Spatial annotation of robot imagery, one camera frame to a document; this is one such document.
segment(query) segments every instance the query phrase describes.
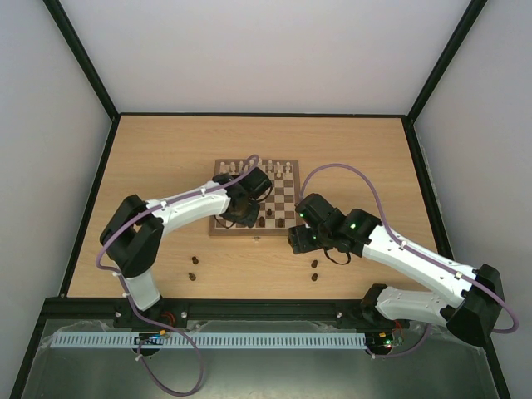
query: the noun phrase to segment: gray wall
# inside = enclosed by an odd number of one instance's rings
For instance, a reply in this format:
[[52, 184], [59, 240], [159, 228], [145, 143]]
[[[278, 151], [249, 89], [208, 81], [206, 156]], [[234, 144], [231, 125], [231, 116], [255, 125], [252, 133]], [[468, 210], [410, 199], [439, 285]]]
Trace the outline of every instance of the gray wall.
[[110, 122], [40, 1], [0, 0], [0, 397], [57, 295]]
[[361, 113], [408, 112], [468, 2], [62, 0], [120, 111]]
[[416, 123], [456, 257], [497, 267], [520, 315], [517, 333], [494, 334], [515, 398], [532, 392], [530, 38], [532, 2], [488, 2]]

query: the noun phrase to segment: purple cable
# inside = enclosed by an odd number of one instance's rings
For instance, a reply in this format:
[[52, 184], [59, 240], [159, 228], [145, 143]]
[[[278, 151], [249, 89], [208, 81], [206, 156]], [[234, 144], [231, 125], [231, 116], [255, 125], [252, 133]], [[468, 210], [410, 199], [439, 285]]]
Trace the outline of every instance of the purple cable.
[[372, 355], [372, 357], [375, 357], [376, 359], [384, 359], [384, 358], [392, 359], [394, 357], [406, 356], [406, 355], [411, 354], [415, 350], [417, 350], [421, 345], [423, 345], [423, 343], [426, 341], [426, 339], [430, 335], [431, 335], [431, 325], [427, 324], [426, 327], [425, 327], [425, 332], [421, 336], [421, 339], [417, 342], [416, 345], [414, 345], [410, 349], [407, 349], [405, 352], [393, 353], [393, 354], [387, 354], [387, 355], [376, 355], [376, 354], [372, 353], [372, 351], [370, 351], [369, 347], [366, 348], [366, 352], [369, 353], [370, 355]]
[[[213, 191], [217, 191], [217, 190], [221, 190], [221, 189], [224, 189], [226, 187], [229, 187], [230, 185], [234, 185], [235, 183], [238, 183], [239, 181], [241, 181], [245, 176], [247, 176], [258, 164], [259, 162], [259, 156], [256, 155], [256, 154], [253, 154], [251, 155], [246, 161], [245, 161], [245, 165], [247, 165], [251, 160], [254, 161], [254, 164], [247, 170], [245, 171], [242, 175], [236, 177], [234, 180], [231, 180], [229, 183], [225, 183], [223, 185], [218, 185], [218, 186], [215, 186], [215, 187], [211, 187], [210, 189], [206, 189], [205, 193], [212, 193]], [[181, 201], [181, 200], [187, 200], [188, 198], [193, 198], [195, 196], [198, 196], [198, 195], [203, 195], [204, 193], [201, 191], [201, 190], [197, 190], [197, 191], [192, 191], [190, 193], [187, 193], [187, 194], [183, 194], [183, 195], [178, 195], [177, 197], [173, 198], [173, 199], [169, 199], [166, 203], [166, 206], [168, 205], [171, 205], [171, 204], [175, 204], [176, 202], [178, 201]], [[100, 270], [107, 270], [107, 271], [111, 271], [113, 273], [117, 273], [117, 276], [119, 278], [119, 281], [120, 281], [120, 284], [122, 286], [122, 288], [124, 289], [124, 292], [126, 293], [126, 297], [127, 297], [127, 300], [131, 306], [131, 309], [133, 310], [133, 313], [140, 319], [142, 320], [143, 322], [146, 322], [146, 323], [149, 323], [149, 324], [152, 324], [154, 326], [157, 326], [157, 327], [160, 327], [160, 328], [164, 328], [164, 329], [167, 329], [169, 331], [172, 331], [174, 333], [178, 333], [181, 337], [183, 337], [184, 339], [186, 339], [186, 341], [192, 346], [192, 348], [195, 350], [195, 353], [198, 357], [198, 361], [199, 361], [199, 376], [198, 376], [198, 381], [195, 383], [194, 387], [188, 391], [188, 392], [178, 392], [178, 391], [173, 391], [171, 389], [169, 389], [168, 387], [166, 387], [162, 382], [160, 382], [157, 377], [155, 376], [155, 374], [150, 370], [150, 368], [148, 367], [148, 364], [146, 363], [146, 361], [144, 360], [144, 358], [141, 356], [140, 354], [140, 348], [142, 347], [142, 344], [139, 344], [139, 347], [137, 348], [137, 354], [139, 355], [138, 359], [140, 360], [140, 362], [142, 363], [142, 365], [144, 366], [144, 368], [146, 369], [146, 371], [148, 372], [148, 374], [150, 375], [150, 378], [151, 380], [154, 382], [154, 384], [156, 384], [156, 386], [158, 386], [162, 391], [168, 393], [169, 395], [172, 395], [174, 397], [188, 397], [190, 395], [194, 395], [197, 391], [200, 390], [201, 388], [201, 382], [203, 381], [203, 377], [204, 377], [204, 374], [205, 374], [205, 365], [204, 365], [204, 360], [201, 356], [201, 352], [200, 350], [198, 349], [198, 347], [196, 346], [195, 342], [192, 340], [192, 338], [190, 338], [187, 334], [185, 334], [184, 332], [178, 330], [177, 328], [174, 328], [172, 326], [169, 326], [168, 324], [164, 324], [164, 323], [159, 323], [159, 322], [156, 322], [155, 320], [150, 320], [149, 318], [145, 318], [144, 316], [142, 316], [142, 314], [140, 314], [139, 312], [139, 309], [136, 307], [135, 305], [135, 301], [133, 301], [133, 298], [131, 297], [131, 293], [130, 293], [130, 290], [127, 288], [127, 285], [126, 285], [126, 280], [124, 278], [124, 276], [122, 276], [121, 274], [121, 271], [119, 268], [116, 268], [116, 267], [112, 267], [112, 266], [105, 266], [103, 264], [101, 264], [101, 260], [103, 258], [103, 255], [107, 252], [107, 250], [109, 249], [109, 247], [116, 241], [116, 239], [122, 234], [124, 233], [127, 229], [129, 229], [133, 224], [135, 224], [137, 221], [145, 218], [147, 215], [149, 214], [152, 214], [153, 212], [156, 212], [157, 210], [159, 209], [162, 209], [163, 206], [162, 205], [156, 205], [152, 208], [149, 208], [147, 210], [145, 210], [144, 212], [141, 212], [139, 213], [137, 216], [131, 218], [130, 220], [128, 220], [123, 226], [121, 226], [101, 247], [101, 250], [100, 252], [98, 253], [98, 255], [96, 256], [96, 267], [99, 268]]]
[[[382, 208], [382, 202], [381, 202], [381, 199], [379, 198], [379, 194], [377, 193], [377, 190], [375, 189], [375, 186], [373, 185], [373, 183], [366, 177], [366, 175], [364, 175], [360, 170], [358, 170], [357, 168], [353, 168], [352, 166], [350, 165], [346, 165], [346, 164], [327, 164], [327, 165], [323, 165], [323, 166], [319, 166], [318, 168], [316, 168], [315, 170], [313, 170], [312, 172], [310, 172], [310, 174], [307, 176], [307, 179], [305, 179], [305, 181], [303, 182], [303, 186], [301, 187], [301, 193], [300, 193], [300, 200], [303, 199], [303, 193], [305, 191], [305, 188], [307, 187], [307, 184], [308, 182], [310, 181], [310, 178], [313, 177], [314, 174], [316, 174], [317, 172], [319, 172], [320, 170], [324, 170], [324, 169], [328, 169], [328, 168], [343, 168], [343, 169], [347, 169], [347, 170], [350, 170], [351, 172], [354, 172], [356, 173], [357, 175], [359, 175], [360, 177], [362, 177], [362, 179], [366, 182], [366, 184], [369, 186], [370, 190], [372, 191], [373, 193], [373, 198], [375, 199], [375, 202], [377, 203], [377, 207], [379, 209], [379, 214], [381, 215], [381, 220], [382, 220], [382, 225], [384, 226], [384, 229], [386, 230], [386, 232], [388, 233], [388, 235], [390, 236], [391, 239], [393, 239], [393, 241], [397, 244], [397, 245], [402, 245], [402, 241], [399, 240], [398, 237], [396, 237], [396, 235], [392, 232], [392, 228], [390, 227], [390, 225], [388, 224], [388, 221], [386, 219], [386, 215], [384, 214], [384, 209]], [[434, 264], [435, 266], [437, 266], [438, 268], [442, 268], [443, 270], [445, 270], [447, 273], [450, 273], [450, 274], [456, 274], [456, 271], [453, 269], [453, 268], [450, 268], [449, 266], [447, 266], [446, 264], [443, 264], [433, 258], [431, 258], [430, 256], [427, 256], [425, 255], [424, 253], [422, 252], [419, 252], [418, 250], [412, 248], [410, 245], [406, 244], [406, 246], [404, 247], [408, 252], [412, 253], [412, 254], [415, 254], [417, 257], [421, 258], [421, 259], [424, 259], [425, 261], [431, 263], [431, 264]], [[503, 301], [501, 298], [499, 298], [498, 295], [496, 295], [495, 293], [493, 293], [490, 289], [488, 289], [486, 286], [484, 286], [483, 284], [477, 282], [476, 280], [474, 280], [473, 278], [469, 277], [469, 276], [461, 276], [461, 278], [463, 278], [466, 282], [472, 284], [473, 286], [477, 287], [478, 289], [482, 290], [484, 293], [488, 294], [494, 301], [496, 301], [509, 315], [510, 317], [512, 318], [512, 322], [513, 322], [513, 326], [510, 327], [510, 328], [506, 328], [506, 329], [500, 329], [500, 328], [494, 328], [493, 329], [493, 333], [499, 333], [499, 334], [510, 334], [510, 333], [513, 333], [515, 332], [518, 328], [519, 328], [519, 319], [517, 318], [517, 314], [515, 314], [515, 312], [513, 311], [513, 309], [510, 308], [510, 306], [508, 306], [506, 304], [505, 301]]]

